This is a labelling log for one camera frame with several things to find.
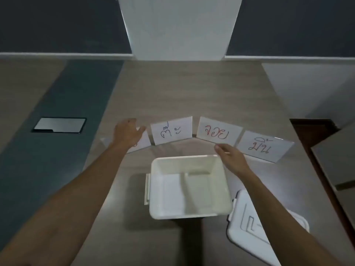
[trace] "plastic container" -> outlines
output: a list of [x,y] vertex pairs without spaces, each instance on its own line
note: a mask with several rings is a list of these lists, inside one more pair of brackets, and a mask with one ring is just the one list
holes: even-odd
[[146,178],[145,204],[154,219],[229,214],[233,203],[220,157],[156,158]]

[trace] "wooden table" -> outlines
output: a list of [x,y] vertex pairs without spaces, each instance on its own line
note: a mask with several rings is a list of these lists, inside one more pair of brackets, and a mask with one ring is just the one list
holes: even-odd
[[[276,164],[248,163],[286,208],[308,220],[322,245],[345,264],[355,262],[352,245],[259,62],[127,61],[87,164],[104,149],[99,139],[111,135],[124,118],[149,126],[191,115],[193,133],[205,116],[296,142]],[[226,216],[159,221],[144,205],[145,174],[156,157],[213,153],[213,143],[191,138],[127,154],[73,266],[265,265],[229,242]],[[227,177],[234,197],[243,184],[230,172]]]

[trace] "white card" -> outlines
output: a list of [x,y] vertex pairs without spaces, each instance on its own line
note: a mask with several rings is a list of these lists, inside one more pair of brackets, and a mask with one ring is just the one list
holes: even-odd
[[237,149],[244,154],[277,162],[293,146],[294,142],[277,137],[245,131]]
[[200,117],[197,138],[217,144],[235,145],[243,127]]
[[[112,142],[112,138],[108,138],[108,137],[105,137],[105,138],[101,138],[101,142],[104,144],[105,147],[108,147],[109,144]],[[130,152],[133,152],[133,151],[136,151],[136,150],[140,150],[142,148],[146,148],[146,147],[149,147],[151,146],[151,142],[149,140],[149,136],[148,136],[148,132],[147,131],[144,131],[144,133],[142,134],[142,138],[138,141],[138,143],[131,147],[130,149],[128,149],[127,153],[130,153]]]
[[151,124],[155,145],[192,138],[192,117]]

